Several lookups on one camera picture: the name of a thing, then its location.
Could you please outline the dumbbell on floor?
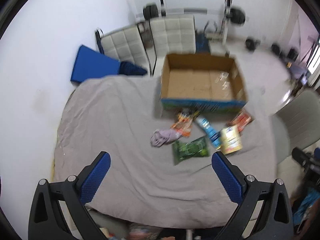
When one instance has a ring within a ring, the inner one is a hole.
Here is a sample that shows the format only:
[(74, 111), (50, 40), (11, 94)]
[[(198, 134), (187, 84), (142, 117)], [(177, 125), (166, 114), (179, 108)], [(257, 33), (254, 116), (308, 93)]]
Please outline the dumbbell on floor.
[(267, 49), (274, 53), (276, 56), (280, 56), (282, 53), (281, 47), (277, 42), (273, 42), (272, 44), (268, 44), (266, 42), (261, 42), (258, 39), (248, 37), (245, 40), (245, 48), (249, 52), (254, 52), (258, 47), (261, 47), (263, 49)]

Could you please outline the open cardboard box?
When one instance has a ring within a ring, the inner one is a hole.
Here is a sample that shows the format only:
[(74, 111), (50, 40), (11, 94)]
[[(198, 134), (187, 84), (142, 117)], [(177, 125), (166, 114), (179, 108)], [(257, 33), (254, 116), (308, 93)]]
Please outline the open cardboard box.
[(165, 56), (160, 100), (165, 110), (217, 113), (238, 113), (248, 101), (236, 60), (204, 53)]

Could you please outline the left white quilted chair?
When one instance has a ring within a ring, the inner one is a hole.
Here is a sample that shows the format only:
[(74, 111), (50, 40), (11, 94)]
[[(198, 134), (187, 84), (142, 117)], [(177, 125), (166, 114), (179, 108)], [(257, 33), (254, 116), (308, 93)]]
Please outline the left white quilted chair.
[(137, 25), (117, 29), (108, 34), (103, 34), (98, 28), (95, 31), (95, 40), (101, 54), (143, 67), (151, 75), (150, 59)]

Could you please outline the light blue snack packet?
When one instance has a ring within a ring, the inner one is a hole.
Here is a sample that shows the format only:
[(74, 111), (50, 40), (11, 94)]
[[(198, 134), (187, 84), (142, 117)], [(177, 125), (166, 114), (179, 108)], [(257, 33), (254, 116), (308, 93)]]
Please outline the light blue snack packet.
[(218, 150), (221, 148), (220, 133), (217, 132), (210, 122), (203, 116), (199, 115), (195, 119), (196, 124), (203, 129), (208, 136), (212, 145)]

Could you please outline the yellow tissue pack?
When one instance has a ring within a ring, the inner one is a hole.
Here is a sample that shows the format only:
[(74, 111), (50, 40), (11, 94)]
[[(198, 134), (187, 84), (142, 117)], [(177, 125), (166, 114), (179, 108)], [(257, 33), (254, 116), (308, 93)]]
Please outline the yellow tissue pack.
[(222, 152), (228, 155), (242, 149), (242, 142), (236, 125), (221, 129), (220, 131)]

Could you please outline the dark navy garment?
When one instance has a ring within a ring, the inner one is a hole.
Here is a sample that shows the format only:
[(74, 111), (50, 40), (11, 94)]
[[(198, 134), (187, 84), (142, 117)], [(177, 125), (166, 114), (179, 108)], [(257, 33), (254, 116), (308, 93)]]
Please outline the dark navy garment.
[(118, 74), (127, 76), (144, 76), (147, 73), (148, 71), (141, 66), (128, 61), (121, 61)]

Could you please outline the red orange snack bag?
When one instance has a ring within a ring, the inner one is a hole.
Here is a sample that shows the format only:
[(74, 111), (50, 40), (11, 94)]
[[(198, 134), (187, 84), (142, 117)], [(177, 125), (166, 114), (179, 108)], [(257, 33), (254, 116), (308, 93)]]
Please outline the red orange snack bag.
[(253, 117), (243, 108), (233, 120), (227, 123), (227, 125), (236, 126), (238, 132), (241, 133), (253, 120)]

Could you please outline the blue foam mat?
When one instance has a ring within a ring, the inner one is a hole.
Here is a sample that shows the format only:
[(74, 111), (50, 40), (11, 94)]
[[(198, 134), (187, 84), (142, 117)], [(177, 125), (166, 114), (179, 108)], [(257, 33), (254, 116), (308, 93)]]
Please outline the blue foam mat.
[(87, 79), (118, 75), (119, 69), (120, 61), (81, 45), (74, 62), (71, 82), (82, 83)]

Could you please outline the grey bed sheet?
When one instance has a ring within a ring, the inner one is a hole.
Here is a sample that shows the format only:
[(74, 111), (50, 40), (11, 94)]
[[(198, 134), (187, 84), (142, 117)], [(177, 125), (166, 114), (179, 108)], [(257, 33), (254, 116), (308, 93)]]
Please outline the grey bed sheet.
[(57, 131), (55, 181), (102, 152), (111, 167), (90, 207), (106, 215), (162, 228), (211, 228), (236, 209), (211, 158), (174, 163), (170, 145), (152, 147), (157, 129), (175, 119), (162, 109), (155, 77), (109, 76), (82, 83), (69, 98)]

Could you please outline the green wet wipes pack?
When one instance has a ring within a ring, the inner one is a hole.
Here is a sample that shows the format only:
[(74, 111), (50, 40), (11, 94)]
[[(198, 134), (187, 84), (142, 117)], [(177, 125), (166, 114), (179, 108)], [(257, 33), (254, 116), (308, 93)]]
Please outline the green wet wipes pack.
[(200, 137), (191, 142), (179, 140), (172, 144), (175, 165), (190, 158), (204, 158), (210, 156), (206, 138)]

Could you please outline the barbell on bench rack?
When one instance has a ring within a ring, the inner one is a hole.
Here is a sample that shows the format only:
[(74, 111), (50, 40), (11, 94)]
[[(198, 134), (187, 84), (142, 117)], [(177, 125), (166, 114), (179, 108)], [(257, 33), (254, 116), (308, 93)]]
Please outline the barbell on bench rack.
[(166, 15), (182, 15), (182, 14), (200, 14), (200, 15), (216, 15), (226, 17), (232, 24), (243, 25), (246, 21), (246, 14), (241, 8), (230, 7), (229, 12), (223, 10), (213, 10), (207, 8), (172, 8), (164, 9)]

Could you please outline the white weight bench rack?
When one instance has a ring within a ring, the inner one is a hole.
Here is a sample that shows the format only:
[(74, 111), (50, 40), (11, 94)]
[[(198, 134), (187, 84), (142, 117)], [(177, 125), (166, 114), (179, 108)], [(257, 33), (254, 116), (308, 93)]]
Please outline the white weight bench rack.
[(217, 29), (217, 23), (214, 21), (215, 31), (207, 31), (207, 28), (210, 24), (210, 20), (207, 21), (206, 25), (204, 26), (203, 33), (206, 39), (208, 40), (218, 40), (224, 46), (227, 41), (227, 34), (228, 34), (228, 26), (231, 22), (231, 5), (233, 0), (225, 0), (224, 10), (223, 10), (223, 18), (221, 22), (220, 31)]

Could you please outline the orange panda snack bag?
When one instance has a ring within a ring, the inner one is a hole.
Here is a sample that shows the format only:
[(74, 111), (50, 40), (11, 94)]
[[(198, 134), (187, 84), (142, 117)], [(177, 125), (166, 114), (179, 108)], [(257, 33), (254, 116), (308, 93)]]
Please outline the orange panda snack bag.
[(171, 129), (180, 133), (182, 137), (190, 137), (193, 120), (199, 115), (199, 113), (199, 111), (183, 108), (177, 114), (177, 120), (171, 126)]

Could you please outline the lilac fleece cloth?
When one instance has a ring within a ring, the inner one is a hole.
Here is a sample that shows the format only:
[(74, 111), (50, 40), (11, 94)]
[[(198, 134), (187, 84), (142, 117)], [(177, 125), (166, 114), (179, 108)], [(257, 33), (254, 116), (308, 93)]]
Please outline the lilac fleece cloth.
[(181, 137), (181, 133), (174, 129), (156, 130), (154, 131), (150, 143), (153, 147), (161, 147), (162, 145), (175, 142)]

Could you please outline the right white quilted chair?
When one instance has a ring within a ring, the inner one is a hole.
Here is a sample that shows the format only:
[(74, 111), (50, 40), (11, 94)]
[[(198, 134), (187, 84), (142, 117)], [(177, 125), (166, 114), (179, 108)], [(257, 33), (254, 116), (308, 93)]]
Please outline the right white quilted chair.
[(152, 75), (161, 75), (166, 55), (196, 53), (196, 30), (193, 15), (153, 18), (149, 24), (155, 52)]

